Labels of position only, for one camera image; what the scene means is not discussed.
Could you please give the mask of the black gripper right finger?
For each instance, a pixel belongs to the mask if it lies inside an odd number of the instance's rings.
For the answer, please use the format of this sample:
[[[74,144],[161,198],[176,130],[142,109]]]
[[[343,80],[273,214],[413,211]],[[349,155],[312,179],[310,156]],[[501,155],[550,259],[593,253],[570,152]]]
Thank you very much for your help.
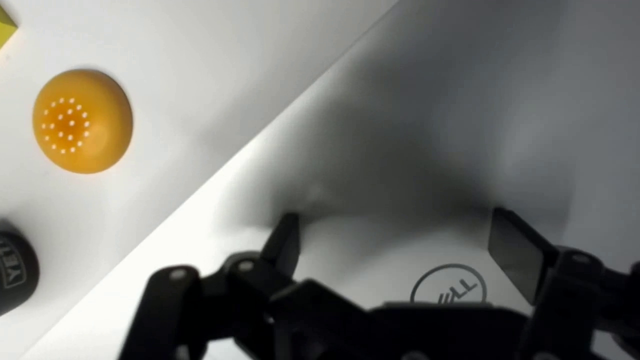
[[[579,248],[557,247],[509,209],[494,209],[488,255],[532,307],[522,360],[601,360],[595,332],[608,332],[640,360],[640,278]]]

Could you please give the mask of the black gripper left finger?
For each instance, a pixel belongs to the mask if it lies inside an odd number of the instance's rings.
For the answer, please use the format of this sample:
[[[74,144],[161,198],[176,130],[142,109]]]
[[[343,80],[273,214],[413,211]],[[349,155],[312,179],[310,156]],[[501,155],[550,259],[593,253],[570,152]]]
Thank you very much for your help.
[[[251,360],[373,360],[371,317],[327,287],[295,280],[300,216],[285,214],[261,253],[233,255],[216,272],[154,272],[119,360],[205,360],[233,341]]]

